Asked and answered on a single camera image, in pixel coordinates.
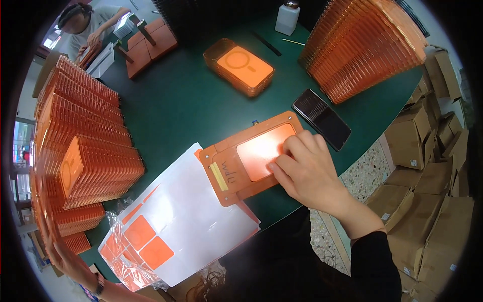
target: bottle cap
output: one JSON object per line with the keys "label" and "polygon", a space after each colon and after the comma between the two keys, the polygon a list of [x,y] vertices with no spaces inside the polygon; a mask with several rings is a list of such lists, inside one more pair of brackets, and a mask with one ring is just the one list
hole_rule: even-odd
{"label": "bottle cap", "polygon": [[290,8],[298,8],[298,1],[297,0],[285,1],[284,5]]}

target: hand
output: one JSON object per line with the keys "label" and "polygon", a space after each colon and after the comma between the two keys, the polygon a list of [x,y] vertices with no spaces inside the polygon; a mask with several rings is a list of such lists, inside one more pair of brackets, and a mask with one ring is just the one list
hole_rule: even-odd
{"label": "hand", "polygon": [[82,56],[82,54],[84,53],[84,51],[87,49],[87,45],[83,45],[81,46],[81,48],[79,48],[79,52],[77,53],[77,58],[79,58],[80,56]]}
{"label": "hand", "polygon": [[52,264],[75,282],[95,291],[97,287],[95,274],[90,271],[87,264],[78,255],[67,247],[51,217],[47,217],[43,211],[39,213],[39,216],[39,228]]}
{"label": "hand", "polygon": [[304,130],[288,137],[283,147],[284,154],[269,167],[287,194],[309,208],[338,216],[353,198],[337,178],[324,138]]}
{"label": "hand", "polygon": [[87,37],[87,46],[89,46],[90,48],[93,48],[97,43],[99,43],[100,42],[99,37],[101,34],[102,34],[102,30],[100,28],[98,28],[96,31],[91,33]]}

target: white dispenser bottle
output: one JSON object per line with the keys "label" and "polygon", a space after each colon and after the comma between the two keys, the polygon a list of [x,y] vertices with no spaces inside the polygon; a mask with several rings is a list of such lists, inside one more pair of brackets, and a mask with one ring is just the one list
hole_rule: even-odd
{"label": "white dispenser bottle", "polygon": [[277,24],[275,30],[281,32],[284,35],[291,36],[297,26],[298,14],[300,13],[300,7],[298,7],[298,1],[287,0],[278,9]]}

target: green table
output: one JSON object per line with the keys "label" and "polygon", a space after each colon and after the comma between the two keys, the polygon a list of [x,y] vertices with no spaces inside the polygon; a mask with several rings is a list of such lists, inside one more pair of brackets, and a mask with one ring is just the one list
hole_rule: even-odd
{"label": "green table", "polygon": [[[146,174],[127,196],[135,199],[193,143],[208,147],[252,126],[255,119],[263,121],[291,110],[291,104],[307,88],[318,92],[330,104],[318,84],[297,63],[303,46],[282,41],[286,36],[274,31],[275,20],[276,16],[269,16],[250,21],[216,33],[210,40],[193,47],[179,47],[134,80],[128,79],[126,63],[116,53],[116,62],[101,79],[121,96],[126,126],[147,166]],[[282,56],[276,56],[252,36],[250,30],[255,30],[279,49]],[[305,42],[309,34],[299,24],[290,39]],[[275,68],[271,85],[258,97],[244,96],[206,66],[203,52],[221,38],[234,40]],[[338,175],[382,135],[401,111],[421,76],[422,70],[414,68],[332,106],[352,129],[340,152],[329,147]],[[305,129],[316,133],[300,120]],[[261,220],[262,230],[300,207],[300,203],[290,198],[280,185],[245,202]],[[106,210],[115,208],[115,202],[106,202],[105,207]],[[93,248],[81,256],[89,265],[96,263],[108,279],[116,280],[97,253],[108,227],[105,219],[97,228],[87,232]]]}

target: label on box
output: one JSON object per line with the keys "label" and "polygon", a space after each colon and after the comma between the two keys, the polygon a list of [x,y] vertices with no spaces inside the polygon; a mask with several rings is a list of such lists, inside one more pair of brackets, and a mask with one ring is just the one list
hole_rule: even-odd
{"label": "label on box", "polygon": [[391,214],[384,213],[384,215],[381,217],[381,219],[382,220],[387,220],[390,216],[391,216]]}

